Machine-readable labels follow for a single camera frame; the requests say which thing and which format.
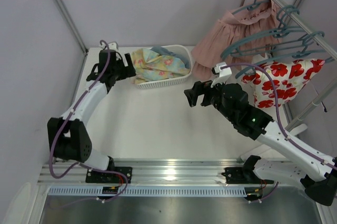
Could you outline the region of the pastel floral skirt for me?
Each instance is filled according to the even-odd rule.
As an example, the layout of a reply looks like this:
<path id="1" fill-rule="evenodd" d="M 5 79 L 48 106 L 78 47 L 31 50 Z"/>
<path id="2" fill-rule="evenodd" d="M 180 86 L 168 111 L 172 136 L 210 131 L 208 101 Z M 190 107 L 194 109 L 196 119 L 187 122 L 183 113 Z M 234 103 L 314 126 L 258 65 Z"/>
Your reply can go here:
<path id="1" fill-rule="evenodd" d="M 131 59 L 136 72 L 135 84 L 183 77 L 190 73 L 180 59 L 160 55 L 147 48 L 133 51 Z"/>

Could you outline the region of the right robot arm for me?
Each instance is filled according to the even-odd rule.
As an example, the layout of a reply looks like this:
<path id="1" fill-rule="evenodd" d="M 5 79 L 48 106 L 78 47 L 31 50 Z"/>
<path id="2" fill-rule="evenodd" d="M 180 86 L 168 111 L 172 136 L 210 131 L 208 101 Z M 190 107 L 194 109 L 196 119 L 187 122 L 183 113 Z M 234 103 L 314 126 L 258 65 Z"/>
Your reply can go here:
<path id="1" fill-rule="evenodd" d="M 242 166 L 248 182 L 273 180 L 302 189 L 315 202 L 331 206 L 336 197 L 336 160 L 322 154 L 284 131 L 269 114 L 249 104 L 248 95 L 239 84 L 211 85 L 211 81 L 195 82 L 184 91 L 190 107 L 194 107 L 199 96 L 201 105 L 212 105 L 234 127 L 237 132 L 252 140 L 265 144 L 289 162 L 268 161 L 251 155 Z"/>

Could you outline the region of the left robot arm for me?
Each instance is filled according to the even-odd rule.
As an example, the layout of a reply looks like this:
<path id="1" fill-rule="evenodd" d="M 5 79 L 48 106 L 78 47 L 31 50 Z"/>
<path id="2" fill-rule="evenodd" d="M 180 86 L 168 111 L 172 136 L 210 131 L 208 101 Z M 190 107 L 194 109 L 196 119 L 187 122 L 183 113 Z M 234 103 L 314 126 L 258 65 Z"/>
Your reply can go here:
<path id="1" fill-rule="evenodd" d="M 98 63 L 86 78 L 84 92 L 65 113 L 47 123 L 51 158 L 72 160 L 103 171 L 114 170 L 113 158 L 94 149 L 86 126 L 116 82 L 135 75 L 129 53 L 122 55 L 114 49 L 101 50 Z"/>

